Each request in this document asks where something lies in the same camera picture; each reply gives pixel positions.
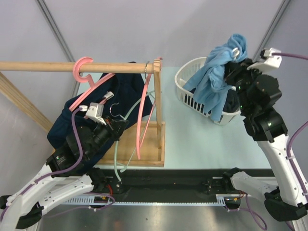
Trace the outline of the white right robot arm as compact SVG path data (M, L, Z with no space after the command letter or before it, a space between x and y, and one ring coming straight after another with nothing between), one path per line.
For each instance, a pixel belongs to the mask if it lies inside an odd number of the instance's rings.
M308 214L308 184L291 152L288 129L274 109L281 98L278 80L251 59L225 65L225 80L236 87L244 127L265 154L277 185L266 184L239 168L223 174L227 193L245 192L264 203L277 221L299 220Z

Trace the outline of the wooden rack left post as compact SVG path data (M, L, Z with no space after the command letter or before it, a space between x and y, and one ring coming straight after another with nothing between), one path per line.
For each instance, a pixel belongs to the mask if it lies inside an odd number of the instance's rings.
M51 129L51 121L3 73L0 73L0 92L45 132Z

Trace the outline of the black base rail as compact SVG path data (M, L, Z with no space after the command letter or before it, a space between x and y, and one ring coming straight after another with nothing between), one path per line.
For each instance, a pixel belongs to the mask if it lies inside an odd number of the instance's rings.
M244 195L249 189L233 186L231 178L241 172L233 169L128 170L118 182L111 170L91 169L93 193L110 193L117 204L180 205L217 202L223 194Z

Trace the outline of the light blue shorts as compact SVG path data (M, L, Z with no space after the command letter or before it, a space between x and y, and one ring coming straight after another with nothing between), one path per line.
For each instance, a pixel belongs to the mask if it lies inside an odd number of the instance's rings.
M231 89L231 85L224 81L224 65L228 62L239 63L246 58L246 38L241 34L232 34L225 44L209 53L204 66L184 84L185 90L194 90L194 101L204 105L203 112L210 112L213 121L220 121L228 90Z

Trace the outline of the wooden rack rod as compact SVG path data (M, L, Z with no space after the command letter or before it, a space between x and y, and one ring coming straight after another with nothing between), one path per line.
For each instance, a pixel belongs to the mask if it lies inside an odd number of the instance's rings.
M1 71L72 72L70 62L8 62L1 61ZM153 73L160 70L160 63L85 63L79 71L90 73Z

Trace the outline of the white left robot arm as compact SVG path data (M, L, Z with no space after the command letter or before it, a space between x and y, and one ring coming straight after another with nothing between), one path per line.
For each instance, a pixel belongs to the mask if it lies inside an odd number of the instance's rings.
M27 229L61 203L84 193L108 197L113 204L114 198L104 193L108 180L103 172L99 168L85 171L84 165L106 143L118 140L127 125L127 120L109 117L100 119L95 129L73 123L73 132L38 174L17 193L1 196L0 229Z

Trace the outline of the pink plastic hanger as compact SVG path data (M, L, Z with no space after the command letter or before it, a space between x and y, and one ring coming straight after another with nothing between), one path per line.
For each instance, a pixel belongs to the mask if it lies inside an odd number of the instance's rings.
M115 76L115 73L108 73L107 75L105 75L103 78L101 78L100 80L98 80L97 82L95 82L92 78L91 74L86 75L85 77L82 77L80 75L80 69L82 67L82 65L84 64L90 64L93 62L93 59L91 57L82 57L80 59L78 59L74 66L73 66L73 77L75 78L75 80L79 83L85 83L87 82L89 84L89 88L83 93L81 94L69 107L69 110L71 112L73 112L75 109L77 109L78 106L81 105L81 103L94 91L96 90L100 85L102 85L103 83L105 83L106 81L108 81L109 79L111 79L113 76Z

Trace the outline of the pale green hanger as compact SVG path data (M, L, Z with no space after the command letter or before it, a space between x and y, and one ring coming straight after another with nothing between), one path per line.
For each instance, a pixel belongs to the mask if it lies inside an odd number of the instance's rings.
M149 115L149 118L148 118L148 122L150 122L150 118L152 116L152 113L153 113L153 110L155 109L155 106L156 106L156 102L155 102L155 96L154 96L154 90L146 93L146 98L150 96L154 99L154 103L152 105L152 108L151 108L151 111L150 111L150 115ZM128 121L128 125L126 126L125 130L132 127L133 125L135 125L137 123L137 119L135 119L135 122L134 123L131 123L131 121L129 121L129 117L130 115L135 111L136 107L141 103L141 98L139 98L132 106L131 108L128 110L128 112L126 113L125 116L122 116L122 115L119 115L122 119L124 120L127 120ZM144 138L145 136L145 133L146 133L146 128L144 128L141 132L141 135L140 135L140 138ZM131 162L131 159L134 155L134 153L136 152L136 148L133 150L132 154L130 155L130 158L128 160L128 163L127 164L122 164L122 163L119 163L117 161L117 158L118 158L118 148L119 148L119 141L115 141L115 148L114 148L114 164L113 164L113 167L114 167L114 173L115 173L115 176L118 180L118 182L122 182L122 179L119 175L119 171L118 171L118 166L123 166L123 168L120 170L121 173L123 173L124 171L127 170L130 162Z

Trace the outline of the dark grey shorts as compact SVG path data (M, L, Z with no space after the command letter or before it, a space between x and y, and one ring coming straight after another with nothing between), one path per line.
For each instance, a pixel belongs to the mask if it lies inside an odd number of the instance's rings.
M192 97L185 96L184 102L187 103L188 100L190 100L189 106L193 107L194 109L197 109L199 112L203 112L203 105L194 102ZM234 113L238 110L239 107L240 103L236 91L234 91L233 89L228 90L226 102L223 107L223 112Z

